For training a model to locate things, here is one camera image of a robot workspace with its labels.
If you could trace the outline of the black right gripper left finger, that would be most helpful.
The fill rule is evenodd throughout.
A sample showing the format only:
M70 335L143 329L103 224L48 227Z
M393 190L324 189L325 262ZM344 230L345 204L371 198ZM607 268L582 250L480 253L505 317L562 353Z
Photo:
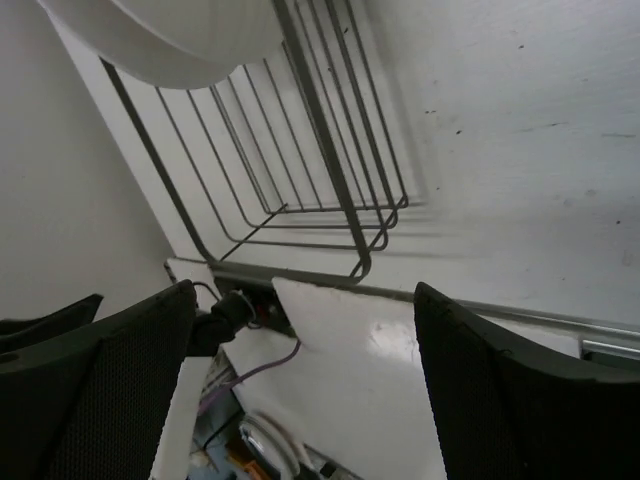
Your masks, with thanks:
M186 357L179 282L117 314L1 351L4 479L147 479Z

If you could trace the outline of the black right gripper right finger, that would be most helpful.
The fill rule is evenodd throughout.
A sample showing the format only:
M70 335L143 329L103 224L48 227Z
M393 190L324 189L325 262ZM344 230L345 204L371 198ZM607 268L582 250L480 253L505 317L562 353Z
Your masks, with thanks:
M414 323L448 478L638 478L638 371L554 351L423 282Z

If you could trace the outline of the white plate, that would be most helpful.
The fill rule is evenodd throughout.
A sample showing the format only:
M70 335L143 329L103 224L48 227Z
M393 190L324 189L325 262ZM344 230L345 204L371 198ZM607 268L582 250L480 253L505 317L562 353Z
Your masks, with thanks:
M40 6L92 53L167 89L207 88L283 41L270 1L53 0Z

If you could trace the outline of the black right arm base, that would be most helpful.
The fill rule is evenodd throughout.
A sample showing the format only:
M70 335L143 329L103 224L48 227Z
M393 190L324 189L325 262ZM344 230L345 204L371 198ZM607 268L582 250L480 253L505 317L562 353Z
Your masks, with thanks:
M296 334L274 291L229 290L209 309L196 310L187 357L215 357L221 345L242 330L266 330L295 338Z

